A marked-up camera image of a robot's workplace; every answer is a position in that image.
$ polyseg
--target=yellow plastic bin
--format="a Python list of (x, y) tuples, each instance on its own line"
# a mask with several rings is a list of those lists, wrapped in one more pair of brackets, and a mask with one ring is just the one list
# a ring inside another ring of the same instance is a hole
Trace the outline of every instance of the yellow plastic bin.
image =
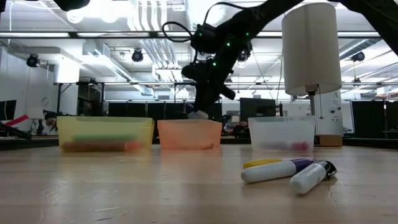
[[(72, 151), (122, 151), (128, 148), (127, 142), (139, 142), (139, 148), (149, 149), (154, 134), (152, 118), (59, 116), (57, 127), (62, 151), (71, 151), (76, 142), (82, 144)], [(120, 142), (124, 149), (115, 146)]]
[(220, 146), (222, 124), (204, 119), (157, 122), (162, 149), (209, 149)]

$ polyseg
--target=table surface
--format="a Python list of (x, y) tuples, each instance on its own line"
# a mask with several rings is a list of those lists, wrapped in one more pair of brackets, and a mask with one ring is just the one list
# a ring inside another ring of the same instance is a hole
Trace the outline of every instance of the table surface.
[[(289, 178), (244, 184), (243, 163), (311, 156), (338, 169), (303, 196)], [(61, 154), (0, 152), (0, 223), (397, 223), (398, 151), (344, 147), (313, 154), (223, 146)]]

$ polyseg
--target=translucent container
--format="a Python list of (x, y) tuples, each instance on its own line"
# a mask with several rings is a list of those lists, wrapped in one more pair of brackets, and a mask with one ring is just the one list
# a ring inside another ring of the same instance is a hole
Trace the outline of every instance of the translucent container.
[(222, 124), (204, 119), (158, 121), (162, 149), (209, 149), (220, 146)]
[(57, 127), (63, 151), (65, 145), (78, 141), (91, 141), (94, 146), (101, 141), (117, 143), (129, 139), (139, 142), (140, 147), (150, 148), (154, 134), (152, 118), (59, 116)]
[(314, 116), (249, 118), (252, 148), (312, 152)]

